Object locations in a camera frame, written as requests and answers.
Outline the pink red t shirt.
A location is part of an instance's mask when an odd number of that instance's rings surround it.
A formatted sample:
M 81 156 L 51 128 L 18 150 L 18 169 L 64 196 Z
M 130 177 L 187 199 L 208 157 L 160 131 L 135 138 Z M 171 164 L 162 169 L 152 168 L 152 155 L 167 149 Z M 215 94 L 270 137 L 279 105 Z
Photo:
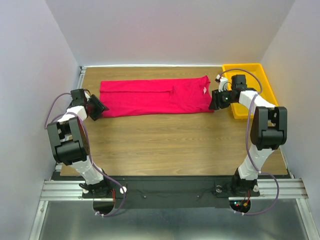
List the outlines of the pink red t shirt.
M 106 118 L 210 112 L 208 76 L 197 78 L 102 81 L 99 99 Z

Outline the yellow plastic tray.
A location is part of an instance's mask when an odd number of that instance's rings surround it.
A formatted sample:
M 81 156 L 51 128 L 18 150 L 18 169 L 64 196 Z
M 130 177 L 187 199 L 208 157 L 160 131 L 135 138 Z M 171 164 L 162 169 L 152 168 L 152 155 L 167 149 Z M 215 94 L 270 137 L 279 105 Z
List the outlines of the yellow plastic tray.
M 243 69 L 255 75 L 259 79 L 262 85 L 262 92 L 260 95 L 269 103 L 278 106 L 276 96 L 268 81 L 264 68 L 260 63 L 230 63 L 230 64 L 222 65 L 222 71 L 226 71 L 230 69 Z M 240 70 L 232 70 L 223 74 L 223 76 L 227 78 L 229 81 L 232 80 L 232 76 L 234 75 L 245 75 L 246 84 L 249 88 L 254 88 L 258 92 L 261 90 L 258 81 L 253 76 L 251 76 L 246 72 L 243 72 Z M 248 109 L 245 106 L 239 103 L 232 103 L 230 107 L 231 107 L 233 117 L 236 120 L 243 120 L 248 117 Z

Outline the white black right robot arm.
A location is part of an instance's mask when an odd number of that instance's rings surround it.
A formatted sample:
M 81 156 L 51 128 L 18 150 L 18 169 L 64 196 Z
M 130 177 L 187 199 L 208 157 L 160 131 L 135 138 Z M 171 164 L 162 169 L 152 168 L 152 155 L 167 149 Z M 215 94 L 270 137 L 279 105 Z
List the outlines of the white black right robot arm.
M 210 110 L 220 110 L 238 103 L 248 109 L 245 132 L 247 156 L 236 169 L 230 182 L 230 191 L 235 195 L 258 192 L 257 179 L 268 157 L 287 141 L 288 111 L 265 100 L 246 84 L 243 74 L 228 79 L 217 75 L 218 89 L 212 91 Z

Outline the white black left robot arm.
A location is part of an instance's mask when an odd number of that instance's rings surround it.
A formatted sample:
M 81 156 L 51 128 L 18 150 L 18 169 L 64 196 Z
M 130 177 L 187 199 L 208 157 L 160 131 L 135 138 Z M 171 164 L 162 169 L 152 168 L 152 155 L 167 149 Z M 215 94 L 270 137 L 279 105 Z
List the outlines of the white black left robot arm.
M 46 117 L 44 122 L 53 158 L 57 163 L 73 168 L 83 177 L 84 183 L 79 185 L 83 198 L 106 198 L 112 192 L 111 184 L 104 177 L 104 170 L 90 159 L 88 133 L 83 122 L 87 118 L 98 120 L 109 108 L 83 88 L 62 93 L 53 103 L 65 95 L 72 98 L 65 113 L 51 122 L 48 122 L 49 118 Z

